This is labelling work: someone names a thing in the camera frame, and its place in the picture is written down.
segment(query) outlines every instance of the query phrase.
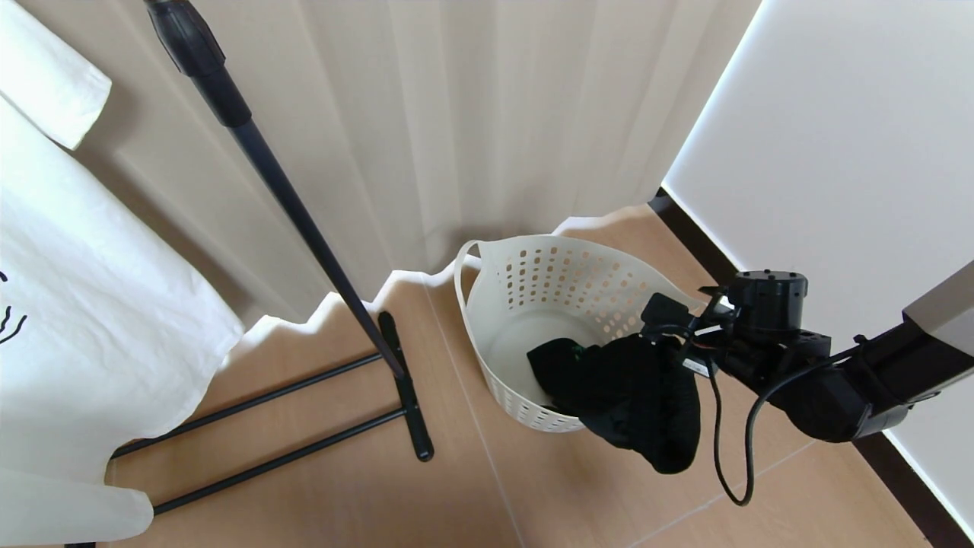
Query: baseboard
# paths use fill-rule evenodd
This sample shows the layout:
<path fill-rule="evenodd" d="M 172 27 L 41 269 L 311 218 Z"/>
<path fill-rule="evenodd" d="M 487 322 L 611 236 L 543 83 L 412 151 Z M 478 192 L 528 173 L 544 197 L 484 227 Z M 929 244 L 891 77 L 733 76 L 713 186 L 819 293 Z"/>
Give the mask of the baseboard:
<path fill-rule="evenodd" d="M 737 272 L 733 261 L 665 190 L 659 190 L 650 202 L 650 208 L 718 283 L 732 278 Z M 875 434 L 852 444 L 931 546 L 974 546 L 950 512 L 885 436 Z"/>

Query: clothes rack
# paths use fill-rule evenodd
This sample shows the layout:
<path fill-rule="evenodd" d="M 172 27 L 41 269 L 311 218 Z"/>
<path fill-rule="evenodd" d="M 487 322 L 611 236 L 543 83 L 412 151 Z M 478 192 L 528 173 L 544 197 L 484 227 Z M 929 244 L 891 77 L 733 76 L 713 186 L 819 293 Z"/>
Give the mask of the clothes rack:
<path fill-rule="evenodd" d="M 305 208 L 290 180 L 281 168 L 281 164 L 274 156 L 267 141 L 264 140 L 253 121 L 250 109 L 237 89 L 225 66 L 226 58 L 213 37 L 209 26 L 196 11 L 189 0 L 145 0 L 156 35 L 163 47 L 169 53 L 179 72 L 188 76 L 197 90 L 206 100 L 217 120 L 230 130 L 244 155 L 250 161 L 253 169 L 260 175 L 267 188 L 274 194 L 278 203 L 287 213 L 294 227 L 297 229 L 305 244 L 311 250 L 315 259 L 324 269 L 331 280 L 335 291 L 345 300 L 352 310 L 356 321 L 368 335 L 376 352 L 351 361 L 347 364 L 326 372 L 319 372 L 297 380 L 277 390 L 273 390 L 229 408 L 216 411 L 190 422 L 184 423 L 167 434 L 149 440 L 139 440 L 123 446 L 112 454 L 117 458 L 136 450 L 141 450 L 169 440 L 180 434 L 195 430 L 226 418 L 241 411 L 246 411 L 296 390 L 306 388 L 335 375 L 350 372 L 365 364 L 383 360 L 392 370 L 395 388 L 398 392 L 400 406 L 360 424 L 352 426 L 337 434 L 318 440 L 301 449 L 291 451 L 262 464 L 242 471 L 208 486 L 196 489 L 172 500 L 157 504 L 153 507 L 158 516 L 175 510 L 190 502 L 199 500 L 216 492 L 270 472 L 299 458 L 333 446 L 339 442 L 352 438 L 376 426 L 403 417 L 409 430 L 409 437 L 416 457 L 421 461 L 429 461 L 433 456 L 432 441 L 427 431 L 426 422 L 420 411 L 413 380 L 406 367 L 405 356 L 399 336 L 395 329 L 395 321 L 389 312 L 382 312 L 378 317 L 378 326 L 372 320 L 365 306 L 342 270 L 338 259 L 325 242 L 324 237 L 315 225 L 314 220 Z M 94 548 L 93 542 L 67 544 L 65 546 L 77 548 Z"/>

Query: beige curtain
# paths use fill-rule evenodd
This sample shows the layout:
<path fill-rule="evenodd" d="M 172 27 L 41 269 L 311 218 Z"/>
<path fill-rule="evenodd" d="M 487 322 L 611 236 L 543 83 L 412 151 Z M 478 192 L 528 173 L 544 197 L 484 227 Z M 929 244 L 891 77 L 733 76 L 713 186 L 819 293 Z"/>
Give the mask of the beige curtain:
<path fill-rule="evenodd" d="M 362 296 L 656 192 L 760 0 L 195 0 Z M 137 0 L 21 0 L 114 81 L 79 159 L 240 308 L 327 280 Z"/>

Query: black garment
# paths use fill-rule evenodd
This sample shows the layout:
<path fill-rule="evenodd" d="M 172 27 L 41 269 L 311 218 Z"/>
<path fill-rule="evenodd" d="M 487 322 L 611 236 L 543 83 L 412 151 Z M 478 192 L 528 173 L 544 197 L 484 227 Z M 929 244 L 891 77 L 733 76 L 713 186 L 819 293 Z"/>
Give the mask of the black garment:
<path fill-rule="evenodd" d="M 528 360 L 555 411 L 639 452 L 657 472 L 676 474 L 696 455 L 700 400 L 693 372 L 665 359 L 672 344 L 634 334 L 583 348 L 557 338 L 528 352 Z"/>

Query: white laundry basket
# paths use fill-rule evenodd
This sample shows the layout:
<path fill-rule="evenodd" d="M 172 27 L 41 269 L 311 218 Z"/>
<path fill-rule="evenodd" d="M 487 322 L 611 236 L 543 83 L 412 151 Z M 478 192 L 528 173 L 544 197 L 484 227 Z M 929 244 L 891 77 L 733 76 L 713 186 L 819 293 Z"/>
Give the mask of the white laundry basket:
<path fill-rule="evenodd" d="M 465 302 L 460 278 L 473 246 L 481 267 Z M 632 255 L 561 236 L 467 242 L 454 262 L 454 286 L 494 399 L 518 422 L 544 432 L 572 432 L 582 424 L 543 407 L 551 402 L 531 371 L 530 350 L 559 337 L 589 346 L 638 333 L 639 315 L 654 293 L 691 310 L 702 305 Z"/>

